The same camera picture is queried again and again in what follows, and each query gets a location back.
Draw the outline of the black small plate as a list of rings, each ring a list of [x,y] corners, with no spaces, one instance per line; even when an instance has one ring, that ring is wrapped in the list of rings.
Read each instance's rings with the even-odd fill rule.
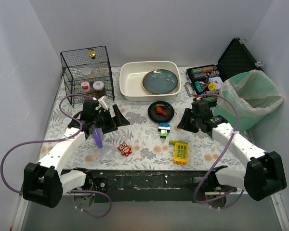
[[[174,117],[173,106],[165,101],[153,102],[147,112],[149,118],[155,123],[168,123]]]

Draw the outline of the red drumstick toy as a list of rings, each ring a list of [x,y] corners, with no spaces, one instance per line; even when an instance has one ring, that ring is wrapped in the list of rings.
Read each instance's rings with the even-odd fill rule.
[[[167,112],[161,106],[156,106],[156,113],[159,115],[163,115],[164,117],[167,116]]]

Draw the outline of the brown spice jar white lid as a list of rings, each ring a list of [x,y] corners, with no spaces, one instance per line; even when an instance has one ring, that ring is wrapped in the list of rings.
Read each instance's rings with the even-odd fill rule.
[[[97,99],[103,97],[103,96],[106,96],[106,92],[105,92],[105,85],[104,85],[104,82],[102,81],[95,81],[92,85],[92,88],[94,90],[94,94],[95,94],[95,97]]]

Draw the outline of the pink lid spice jar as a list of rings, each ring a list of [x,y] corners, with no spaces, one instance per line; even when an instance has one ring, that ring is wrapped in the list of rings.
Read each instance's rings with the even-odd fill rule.
[[[88,81],[82,82],[80,86],[81,86],[83,92],[90,92],[91,91],[91,86],[90,86],[90,83]]]

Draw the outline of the silver lid spice jar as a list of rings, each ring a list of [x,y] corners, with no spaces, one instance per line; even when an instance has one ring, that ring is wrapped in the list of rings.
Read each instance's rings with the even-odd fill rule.
[[[84,81],[92,81],[95,78],[94,71],[90,67],[84,67],[81,74]]]

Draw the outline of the blue ceramic plate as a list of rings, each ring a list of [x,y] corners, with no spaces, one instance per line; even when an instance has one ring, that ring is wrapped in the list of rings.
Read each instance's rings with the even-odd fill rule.
[[[161,95],[172,92],[178,85],[177,76],[166,69],[148,72],[142,80],[143,88],[151,94]]]

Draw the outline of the glass bottle gold stopper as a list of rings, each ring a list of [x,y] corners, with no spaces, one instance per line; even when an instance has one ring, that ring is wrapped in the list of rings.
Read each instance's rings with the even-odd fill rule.
[[[92,70],[98,74],[100,70],[100,61],[98,60],[96,52],[93,49],[90,49],[89,51],[89,58]]]

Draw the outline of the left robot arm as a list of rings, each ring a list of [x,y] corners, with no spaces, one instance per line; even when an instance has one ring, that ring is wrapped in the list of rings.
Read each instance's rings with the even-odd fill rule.
[[[95,129],[100,128],[102,133],[106,134],[130,124],[117,105],[113,105],[115,115],[112,116],[109,109],[100,107],[99,104],[97,100],[86,100],[82,111],[74,115],[68,124],[63,140],[37,163],[26,165],[24,199],[54,208],[64,193],[85,185],[87,180],[83,170],[62,173],[66,162]]]

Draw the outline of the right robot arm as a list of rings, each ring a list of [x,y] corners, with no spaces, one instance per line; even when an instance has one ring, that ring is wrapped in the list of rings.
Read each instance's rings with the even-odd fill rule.
[[[281,156],[277,152],[267,152],[255,146],[237,133],[221,115],[214,116],[206,100],[194,101],[191,108],[186,108],[178,128],[208,134],[223,144],[245,168],[245,171],[235,171],[213,165],[198,183],[195,193],[206,181],[213,187],[223,185],[246,191],[255,201],[286,189]]]

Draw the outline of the green blue toy block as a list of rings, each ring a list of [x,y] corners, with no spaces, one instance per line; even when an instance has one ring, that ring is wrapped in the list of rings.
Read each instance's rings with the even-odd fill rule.
[[[166,139],[167,135],[169,134],[171,126],[169,123],[159,123],[158,131],[160,132],[160,138]]]

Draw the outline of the red owl toy block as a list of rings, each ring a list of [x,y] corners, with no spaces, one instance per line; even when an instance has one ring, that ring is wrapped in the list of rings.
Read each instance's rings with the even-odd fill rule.
[[[126,142],[123,142],[122,144],[120,144],[118,146],[118,150],[124,156],[129,156],[132,153],[132,148]]]

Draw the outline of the yellow window toy block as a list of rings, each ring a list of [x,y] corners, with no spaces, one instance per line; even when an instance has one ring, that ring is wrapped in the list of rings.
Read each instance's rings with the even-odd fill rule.
[[[174,146],[173,162],[179,165],[186,165],[188,160],[188,143],[183,141],[169,141]]]

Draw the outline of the black poker chip case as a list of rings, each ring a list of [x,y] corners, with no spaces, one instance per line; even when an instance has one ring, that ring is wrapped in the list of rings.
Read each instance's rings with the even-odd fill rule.
[[[187,83],[192,88],[192,93],[188,94],[194,98],[197,95],[205,94],[207,91],[216,94],[217,90],[209,90],[208,88],[200,91],[197,88],[197,83],[207,83],[211,77],[220,77],[222,82],[225,82],[236,74],[253,69],[261,70],[261,64],[256,62],[244,42],[236,37],[231,40],[216,64],[186,69]]]

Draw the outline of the white rectangular basin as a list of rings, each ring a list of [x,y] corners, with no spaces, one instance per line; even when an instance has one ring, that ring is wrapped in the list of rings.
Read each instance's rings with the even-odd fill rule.
[[[173,90],[166,94],[153,94],[143,87],[145,75],[157,69],[165,69],[174,73],[177,83]],[[181,90],[181,77],[178,67],[171,61],[143,61],[130,62],[122,66],[119,75],[121,93],[129,101],[166,101],[177,96]]]

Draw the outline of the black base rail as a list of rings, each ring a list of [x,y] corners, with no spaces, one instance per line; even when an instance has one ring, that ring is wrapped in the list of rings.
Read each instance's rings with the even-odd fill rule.
[[[191,170],[88,170],[85,184],[76,189],[94,196],[97,203],[113,202],[193,201],[193,194],[205,171]]]

